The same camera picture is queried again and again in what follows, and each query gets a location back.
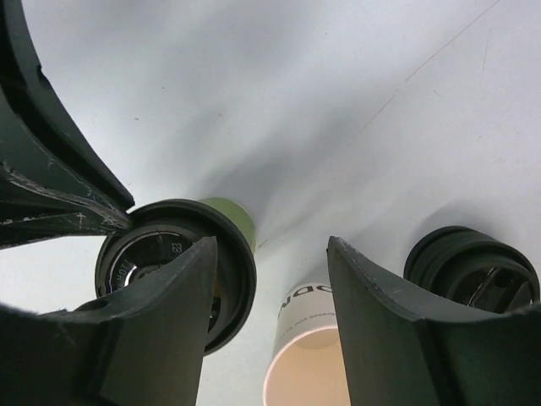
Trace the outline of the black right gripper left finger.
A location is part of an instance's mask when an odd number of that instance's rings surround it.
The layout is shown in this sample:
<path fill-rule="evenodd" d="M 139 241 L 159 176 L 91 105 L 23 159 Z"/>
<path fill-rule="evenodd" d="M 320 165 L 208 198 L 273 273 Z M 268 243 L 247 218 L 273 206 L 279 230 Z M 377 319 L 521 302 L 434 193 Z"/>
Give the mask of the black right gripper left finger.
<path fill-rule="evenodd" d="M 204 238 L 76 310 L 2 307 L 2 404 L 195 404 L 216 268 L 216 239 Z"/>

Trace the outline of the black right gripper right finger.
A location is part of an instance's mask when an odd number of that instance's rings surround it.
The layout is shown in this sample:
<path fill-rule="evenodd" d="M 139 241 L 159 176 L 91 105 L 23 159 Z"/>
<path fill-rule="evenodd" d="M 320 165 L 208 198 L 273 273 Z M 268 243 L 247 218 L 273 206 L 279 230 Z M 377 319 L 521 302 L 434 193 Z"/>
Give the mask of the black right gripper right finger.
<path fill-rule="evenodd" d="M 330 237 L 354 405 L 537 405 L 540 308 L 495 314 L 430 293 Z"/>

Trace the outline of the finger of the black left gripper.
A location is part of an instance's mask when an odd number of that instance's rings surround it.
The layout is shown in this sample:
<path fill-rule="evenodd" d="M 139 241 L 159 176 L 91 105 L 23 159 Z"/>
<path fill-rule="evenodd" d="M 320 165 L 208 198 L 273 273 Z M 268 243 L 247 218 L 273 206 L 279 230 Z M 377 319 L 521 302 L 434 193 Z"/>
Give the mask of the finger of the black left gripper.
<path fill-rule="evenodd" d="M 43 74 L 20 1 L 1 3 L 1 246 L 131 225 L 134 198 Z"/>

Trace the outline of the black coffee cup lid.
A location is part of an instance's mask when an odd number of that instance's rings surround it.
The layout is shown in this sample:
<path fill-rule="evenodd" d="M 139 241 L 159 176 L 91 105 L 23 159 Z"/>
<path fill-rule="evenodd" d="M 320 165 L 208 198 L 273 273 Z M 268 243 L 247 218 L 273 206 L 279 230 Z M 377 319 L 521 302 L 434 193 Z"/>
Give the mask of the black coffee cup lid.
<path fill-rule="evenodd" d="M 217 267 L 205 353 L 223 348 L 251 311 L 257 273 L 254 252 L 238 228 L 199 200 L 162 200 L 132 211 L 132 227 L 106 238 L 96 261 L 101 298 L 167 265 L 202 238 L 217 241 Z"/>

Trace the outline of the white paper cup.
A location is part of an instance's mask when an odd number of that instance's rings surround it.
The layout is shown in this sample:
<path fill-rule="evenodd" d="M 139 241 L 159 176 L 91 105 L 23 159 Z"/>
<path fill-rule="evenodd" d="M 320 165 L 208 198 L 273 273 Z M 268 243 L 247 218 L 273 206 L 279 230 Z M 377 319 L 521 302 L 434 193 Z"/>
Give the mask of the white paper cup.
<path fill-rule="evenodd" d="M 283 300 L 262 397 L 267 406 L 351 403 L 328 281 L 300 283 Z"/>

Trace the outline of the green paper cup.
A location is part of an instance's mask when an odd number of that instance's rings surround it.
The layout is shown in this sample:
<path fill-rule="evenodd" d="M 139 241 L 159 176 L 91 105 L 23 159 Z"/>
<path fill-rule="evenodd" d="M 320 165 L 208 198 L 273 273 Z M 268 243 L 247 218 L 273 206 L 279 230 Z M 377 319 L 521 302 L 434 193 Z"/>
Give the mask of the green paper cup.
<path fill-rule="evenodd" d="M 255 251 L 256 227 L 252 217 L 242 206 L 236 201 L 224 197 L 210 197 L 199 200 L 199 202 L 212 207 L 227 217 L 244 236 L 251 251 Z"/>

